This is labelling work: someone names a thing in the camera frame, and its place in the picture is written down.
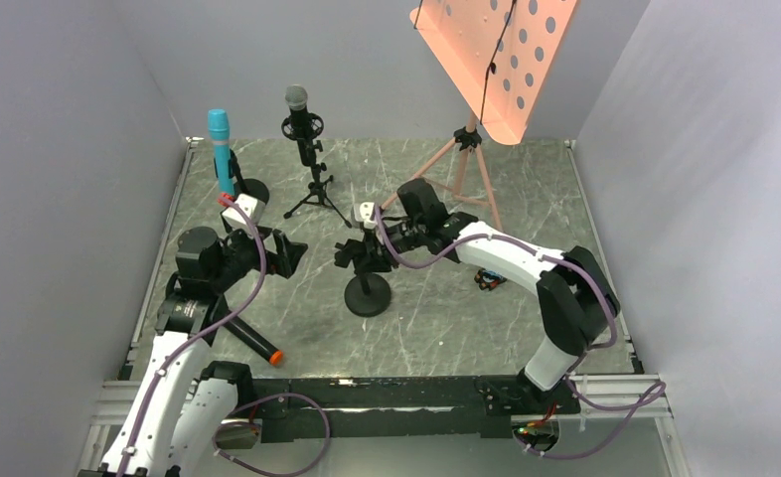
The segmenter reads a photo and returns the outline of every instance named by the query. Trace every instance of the black cable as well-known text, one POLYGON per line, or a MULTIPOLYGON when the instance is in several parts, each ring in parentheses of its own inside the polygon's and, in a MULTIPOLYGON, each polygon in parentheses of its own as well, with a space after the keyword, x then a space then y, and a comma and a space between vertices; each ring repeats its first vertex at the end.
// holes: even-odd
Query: black cable
POLYGON ((414 30, 416 30, 416 22, 419 21, 419 12, 422 10, 422 0, 419 0, 419 6, 417 7, 417 16, 414 18, 414 30))
POLYGON ((514 17, 514 9, 517 6, 517 0, 511 2, 511 10, 508 11, 508 18, 505 19, 505 26, 502 27, 502 34, 499 35, 499 41, 496 42, 496 48, 493 49, 493 56, 490 57, 490 65, 487 66, 487 72, 484 73, 484 92, 481 93, 481 114, 478 115, 478 122, 484 125, 484 101, 487 98, 487 83, 490 81, 490 73, 496 72, 496 64, 493 63, 496 60, 496 54, 499 53, 499 45, 502 44, 502 39, 505 38, 505 32, 508 30, 508 24, 511 23, 511 19, 514 17))

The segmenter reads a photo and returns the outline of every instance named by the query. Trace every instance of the orange foam tip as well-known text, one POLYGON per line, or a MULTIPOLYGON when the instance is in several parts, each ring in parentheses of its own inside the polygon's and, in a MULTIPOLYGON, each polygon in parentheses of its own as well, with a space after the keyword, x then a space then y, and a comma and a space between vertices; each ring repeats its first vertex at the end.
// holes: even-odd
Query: orange foam tip
POLYGON ((276 352, 276 353, 274 353, 274 354, 273 354, 273 355, 270 357, 270 359, 269 359, 269 360, 267 360, 267 361, 268 361, 268 363, 270 363, 271 365, 273 365, 273 366, 276 366, 276 365, 278 365, 278 364, 279 364, 279 362, 280 362, 280 361, 282 361, 282 358, 284 358, 284 357, 285 357, 285 355, 284 355, 284 354, 282 354, 282 352, 281 352, 281 351, 277 351, 277 352, 276 352))

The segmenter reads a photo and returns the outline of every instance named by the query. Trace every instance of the red tip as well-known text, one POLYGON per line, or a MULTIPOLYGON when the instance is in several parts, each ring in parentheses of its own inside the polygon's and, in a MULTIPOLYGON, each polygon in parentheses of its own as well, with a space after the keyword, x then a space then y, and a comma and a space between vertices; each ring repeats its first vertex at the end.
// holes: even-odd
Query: red tip
POLYGON ((229 207, 225 199, 229 200, 230 202, 235 200, 235 198, 230 194, 227 194, 226 192, 221 192, 221 195, 218 197, 218 203, 224 207, 229 207))
POLYGON ((270 359, 267 360, 267 362, 270 363, 273 366, 276 366, 276 365, 279 364, 280 361, 282 361, 282 358, 284 358, 284 357, 285 357, 285 355, 283 355, 281 351, 277 350, 276 353, 274 353, 270 357, 270 359))

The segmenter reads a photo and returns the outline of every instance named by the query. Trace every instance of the microphone holder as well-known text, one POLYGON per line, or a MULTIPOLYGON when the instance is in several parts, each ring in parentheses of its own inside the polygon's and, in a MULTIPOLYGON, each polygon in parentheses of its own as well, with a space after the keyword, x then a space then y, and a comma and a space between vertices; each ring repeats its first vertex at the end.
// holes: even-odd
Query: microphone holder
POLYGON ((348 228, 352 228, 353 225, 347 218, 341 214, 341 211, 335 207, 335 204, 329 199, 326 192, 326 187, 335 179, 332 174, 329 175, 326 180, 320 179, 320 174, 326 172, 326 164, 317 162, 317 151, 323 152, 323 144, 314 139, 323 132, 323 119, 317 114, 311 113, 311 130, 310 131, 295 131, 291 126, 291 118, 286 117, 281 124, 282 135, 287 139, 297 142, 297 147, 300 151, 300 161, 304 166, 311 169, 312 181, 309 183, 309 193, 300 202, 297 203, 290 211, 282 215, 285 219, 290 219, 294 215, 294 212, 300 207, 317 206, 324 209, 331 209, 338 214, 338 217, 344 221, 344 225, 348 228))

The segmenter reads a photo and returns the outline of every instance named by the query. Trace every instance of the small red object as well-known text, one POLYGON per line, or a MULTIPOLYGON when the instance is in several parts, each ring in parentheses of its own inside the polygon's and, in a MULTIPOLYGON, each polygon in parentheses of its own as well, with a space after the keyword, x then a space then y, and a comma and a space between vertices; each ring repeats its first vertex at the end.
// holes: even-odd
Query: small red object
POLYGON ((235 200, 235 197, 231 196, 230 194, 227 194, 226 192, 221 192, 221 195, 218 197, 218 203, 224 207, 229 207, 230 205, 227 204, 225 199, 232 202, 235 200))

